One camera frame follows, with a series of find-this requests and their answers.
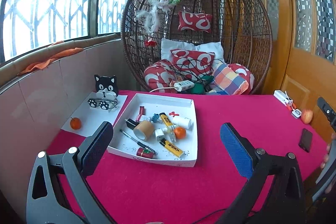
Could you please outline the small red bottle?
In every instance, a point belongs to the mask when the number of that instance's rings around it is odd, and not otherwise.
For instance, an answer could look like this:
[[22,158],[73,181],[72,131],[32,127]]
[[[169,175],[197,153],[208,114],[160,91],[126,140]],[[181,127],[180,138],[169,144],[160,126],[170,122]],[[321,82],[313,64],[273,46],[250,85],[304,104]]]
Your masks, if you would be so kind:
[[139,147],[139,149],[137,150],[137,156],[139,157],[144,157],[144,158],[147,158],[147,159],[153,159],[155,153],[148,150],[148,149],[145,149],[145,148],[142,148],[142,147]]

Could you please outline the black ballpoint pen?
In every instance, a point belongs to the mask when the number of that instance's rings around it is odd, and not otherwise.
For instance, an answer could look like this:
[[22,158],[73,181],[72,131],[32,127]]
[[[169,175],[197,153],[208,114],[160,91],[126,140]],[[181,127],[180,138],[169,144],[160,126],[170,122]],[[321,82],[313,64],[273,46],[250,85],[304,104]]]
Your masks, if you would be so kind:
[[149,147],[148,145],[143,144],[142,142],[134,139],[134,137],[130,136],[127,132],[125,132],[124,130],[120,129],[120,132],[122,134],[124,134],[126,137],[128,137],[129,139],[131,139],[132,141],[134,141],[135,143],[137,143],[140,147],[142,147],[143,149],[147,149],[149,151],[151,151],[152,153],[156,154],[156,152],[154,151],[154,149],[152,149],[151,147]]

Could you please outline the brown packing tape roll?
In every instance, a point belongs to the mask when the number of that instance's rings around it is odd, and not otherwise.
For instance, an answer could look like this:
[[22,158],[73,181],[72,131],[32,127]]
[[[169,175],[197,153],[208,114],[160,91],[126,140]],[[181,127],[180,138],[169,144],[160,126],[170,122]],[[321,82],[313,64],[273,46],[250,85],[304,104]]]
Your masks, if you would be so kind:
[[135,126],[133,133],[139,140],[147,141],[153,135],[154,130],[155,128],[150,121],[141,121]]

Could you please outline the orange tangerine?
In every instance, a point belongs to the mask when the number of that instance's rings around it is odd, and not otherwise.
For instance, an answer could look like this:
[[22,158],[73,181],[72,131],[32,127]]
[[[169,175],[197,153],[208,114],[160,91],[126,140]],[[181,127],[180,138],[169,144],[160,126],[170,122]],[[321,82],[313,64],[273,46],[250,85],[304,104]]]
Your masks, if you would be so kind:
[[177,139],[184,139],[187,135],[186,129],[183,127],[176,127],[173,132]]

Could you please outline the small white medicine box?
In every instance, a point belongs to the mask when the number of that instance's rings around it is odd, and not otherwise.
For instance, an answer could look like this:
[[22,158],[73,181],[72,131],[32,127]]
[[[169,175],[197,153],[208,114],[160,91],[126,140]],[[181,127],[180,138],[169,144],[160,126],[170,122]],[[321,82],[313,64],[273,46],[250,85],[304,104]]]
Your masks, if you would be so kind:
[[151,116],[147,116],[147,115],[139,115],[137,120],[139,122],[142,122],[142,121],[149,121],[151,122]]

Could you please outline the white charger plug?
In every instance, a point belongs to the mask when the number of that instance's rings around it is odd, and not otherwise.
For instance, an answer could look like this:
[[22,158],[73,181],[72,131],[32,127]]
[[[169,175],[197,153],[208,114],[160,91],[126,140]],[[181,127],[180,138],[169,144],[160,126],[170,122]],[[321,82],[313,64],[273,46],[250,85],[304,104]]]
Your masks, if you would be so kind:
[[161,128],[154,130],[154,135],[155,135],[156,141],[160,141],[165,137],[165,133],[163,132],[163,129]]

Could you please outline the red pencil lead box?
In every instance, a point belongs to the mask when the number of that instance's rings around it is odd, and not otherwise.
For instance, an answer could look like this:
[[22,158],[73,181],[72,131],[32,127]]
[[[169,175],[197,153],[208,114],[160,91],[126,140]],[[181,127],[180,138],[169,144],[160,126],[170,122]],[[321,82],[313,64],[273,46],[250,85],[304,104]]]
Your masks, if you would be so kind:
[[145,107],[144,106],[140,106],[139,107],[139,113],[137,115],[136,121],[139,122],[141,117],[145,114]]

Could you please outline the blue binder clip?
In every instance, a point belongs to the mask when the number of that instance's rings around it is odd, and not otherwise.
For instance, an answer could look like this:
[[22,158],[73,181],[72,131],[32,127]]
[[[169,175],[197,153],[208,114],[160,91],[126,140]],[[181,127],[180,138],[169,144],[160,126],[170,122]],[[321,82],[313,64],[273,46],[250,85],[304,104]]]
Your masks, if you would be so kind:
[[159,114],[155,113],[152,117],[151,117],[151,122],[152,123],[162,123],[161,117]]

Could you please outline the black smartphone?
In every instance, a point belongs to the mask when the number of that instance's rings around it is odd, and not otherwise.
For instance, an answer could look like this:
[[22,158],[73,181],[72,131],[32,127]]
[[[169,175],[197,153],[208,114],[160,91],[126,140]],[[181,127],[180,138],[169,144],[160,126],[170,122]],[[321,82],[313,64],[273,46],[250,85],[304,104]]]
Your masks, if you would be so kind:
[[312,138],[313,134],[306,128],[303,128],[298,146],[307,153],[309,153],[311,149]]

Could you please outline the red apple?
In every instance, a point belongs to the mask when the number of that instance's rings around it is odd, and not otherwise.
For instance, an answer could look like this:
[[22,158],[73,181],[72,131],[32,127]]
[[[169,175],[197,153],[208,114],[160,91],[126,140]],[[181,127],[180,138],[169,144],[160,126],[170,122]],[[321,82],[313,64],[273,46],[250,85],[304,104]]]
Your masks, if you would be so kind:
[[309,109],[302,110],[301,120],[304,124],[309,124],[313,120],[313,111]]

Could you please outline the black cat phone stand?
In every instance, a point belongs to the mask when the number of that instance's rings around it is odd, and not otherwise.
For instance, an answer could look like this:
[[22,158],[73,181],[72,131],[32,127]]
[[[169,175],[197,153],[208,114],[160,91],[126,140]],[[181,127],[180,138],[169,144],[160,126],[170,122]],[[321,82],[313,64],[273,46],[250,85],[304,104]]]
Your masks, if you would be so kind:
[[94,79],[96,88],[96,95],[94,98],[117,99],[119,90],[116,76],[108,77],[94,75]]

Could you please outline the green cushion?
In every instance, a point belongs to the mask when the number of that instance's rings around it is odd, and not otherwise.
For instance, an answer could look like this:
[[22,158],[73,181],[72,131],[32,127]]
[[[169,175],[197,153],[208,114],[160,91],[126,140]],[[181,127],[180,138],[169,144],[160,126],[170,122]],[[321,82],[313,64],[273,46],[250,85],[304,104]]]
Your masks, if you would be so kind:
[[204,75],[196,82],[194,82],[194,86],[188,89],[187,94],[196,94],[203,95],[209,90],[209,85],[212,83],[214,77],[209,75]]

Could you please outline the round red white cushion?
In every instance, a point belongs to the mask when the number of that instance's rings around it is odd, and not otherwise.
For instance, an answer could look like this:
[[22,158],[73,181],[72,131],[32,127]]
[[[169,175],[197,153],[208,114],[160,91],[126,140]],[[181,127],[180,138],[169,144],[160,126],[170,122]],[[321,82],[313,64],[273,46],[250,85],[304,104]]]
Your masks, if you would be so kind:
[[181,79],[175,73],[172,63],[167,59],[148,66],[143,76],[150,91],[159,93],[177,93],[174,84]]

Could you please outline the small red white pillow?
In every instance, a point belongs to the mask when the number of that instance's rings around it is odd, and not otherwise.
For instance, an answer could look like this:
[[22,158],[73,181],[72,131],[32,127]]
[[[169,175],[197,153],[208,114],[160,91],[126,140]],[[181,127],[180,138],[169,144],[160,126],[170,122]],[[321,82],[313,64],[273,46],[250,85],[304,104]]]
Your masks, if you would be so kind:
[[191,13],[186,11],[179,11],[179,31],[203,31],[208,34],[211,33],[211,21],[213,16],[205,13]]

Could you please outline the white dreamcatcher ornament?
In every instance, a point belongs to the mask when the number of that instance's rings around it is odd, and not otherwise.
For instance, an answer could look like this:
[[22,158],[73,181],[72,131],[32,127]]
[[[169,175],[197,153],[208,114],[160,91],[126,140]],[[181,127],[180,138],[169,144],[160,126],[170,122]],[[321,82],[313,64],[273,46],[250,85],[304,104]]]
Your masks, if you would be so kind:
[[181,0],[148,0],[151,8],[149,11],[139,10],[136,13],[136,21],[145,18],[143,28],[149,38],[144,41],[146,47],[155,47],[157,42],[153,40],[153,34],[159,30],[161,22],[159,20],[158,11],[161,10],[165,13],[171,11]]

